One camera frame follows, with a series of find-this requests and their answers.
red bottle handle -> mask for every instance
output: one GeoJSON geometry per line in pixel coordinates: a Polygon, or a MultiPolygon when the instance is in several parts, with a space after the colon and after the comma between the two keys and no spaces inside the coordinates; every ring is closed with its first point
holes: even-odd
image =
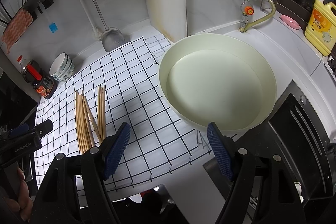
{"type": "Polygon", "coordinates": [[[42,75],[39,74],[38,71],[31,64],[27,65],[27,70],[31,73],[31,75],[33,75],[36,80],[40,81],[42,79],[42,75]]]}

white brush handle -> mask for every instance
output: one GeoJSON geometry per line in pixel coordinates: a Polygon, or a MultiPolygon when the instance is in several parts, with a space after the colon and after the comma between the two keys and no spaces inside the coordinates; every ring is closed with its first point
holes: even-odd
{"type": "Polygon", "coordinates": [[[81,3],[81,5],[82,5],[82,7],[83,7],[83,9],[84,9],[84,12],[85,12],[87,18],[89,19],[89,22],[90,22],[92,28],[95,28],[96,26],[95,26],[95,24],[93,23],[93,20],[92,20],[91,16],[89,15],[89,12],[88,12],[88,10],[87,10],[87,8],[86,8],[86,6],[85,6],[83,0],[79,0],[79,2],[81,3]]]}

round plastic tub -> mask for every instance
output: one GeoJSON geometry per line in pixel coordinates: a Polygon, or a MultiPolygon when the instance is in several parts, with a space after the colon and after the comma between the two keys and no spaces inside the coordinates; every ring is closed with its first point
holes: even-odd
{"type": "Polygon", "coordinates": [[[268,117],[276,101],[276,80],[267,61],[226,35],[181,39],[163,56],[158,75],[170,107],[201,131],[210,122],[225,135],[247,131],[268,117]]]}

soy sauce bottle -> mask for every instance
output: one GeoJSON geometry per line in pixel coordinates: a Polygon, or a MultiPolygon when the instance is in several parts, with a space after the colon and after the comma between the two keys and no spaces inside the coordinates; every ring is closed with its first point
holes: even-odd
{"type": "Polygon", "coordinates": [[[57,89],[54,78],[42,70],[35,60],[24,59],[20,55],[17,61],[21,65],[21,74],[25,81],[30,83],[37,93],[49,99],[57,89]]]}

metal bolt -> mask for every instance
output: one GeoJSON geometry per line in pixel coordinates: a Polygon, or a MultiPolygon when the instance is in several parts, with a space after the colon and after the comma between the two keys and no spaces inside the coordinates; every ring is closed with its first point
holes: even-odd
{"type": "Polygon", "coordinates": [[[306,97],[304,97],[303,95],[300,96],[300,101],[303,105],[307,103],[306,97]]]}
{"type": "Polygon", "coordinates": [[[245,148],[239,148],[238,149],[238,153],[241,155],[246,155],[247,154],[247,150],[245,148]]]}
{"type": "Polygon", "coordinates": [[[99,148],[97,146],[94,146],[90,149],[91,154],[97,154],[99,152],[99,148]]]}
{"type": "Polygon", "coordinates": [[[58,153],[58,154],[55,156],[56,160],[61,160],[61,159],[63,159],[63,157],[64,157],[64,154],[63,154],[63,153],[58,153]]]}
{"type": "Polygon", "coordinates": [[[279,155],[273,155],[273,159],[276,161],[280,161],[281,157],[279,155]]]}

